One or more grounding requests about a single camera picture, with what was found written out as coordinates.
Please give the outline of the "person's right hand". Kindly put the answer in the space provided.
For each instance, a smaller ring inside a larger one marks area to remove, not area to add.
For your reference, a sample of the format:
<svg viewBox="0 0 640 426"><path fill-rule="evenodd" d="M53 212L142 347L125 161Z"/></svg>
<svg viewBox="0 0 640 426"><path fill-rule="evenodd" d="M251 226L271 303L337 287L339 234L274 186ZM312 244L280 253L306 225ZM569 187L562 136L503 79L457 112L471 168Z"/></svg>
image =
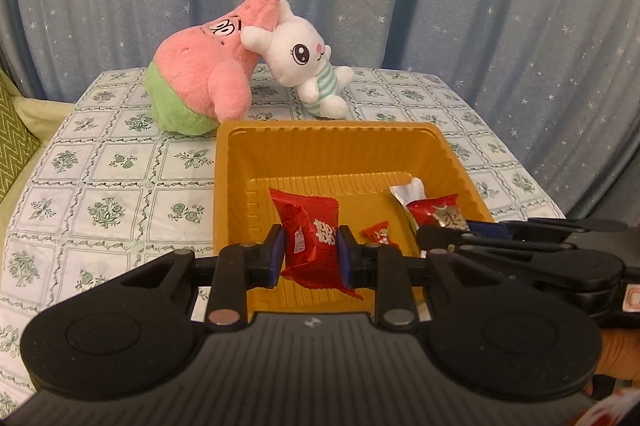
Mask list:
<svg viewBox="0 0 640 426"><path fill-rule="evenodd" d="M603 399L613 392L613 386L604 382L605 377L630 383L631 388L639 388L638 330L607 328L600 331L602 352L596 369L596 376L586 388L586 393L595 399Z"/></svg>

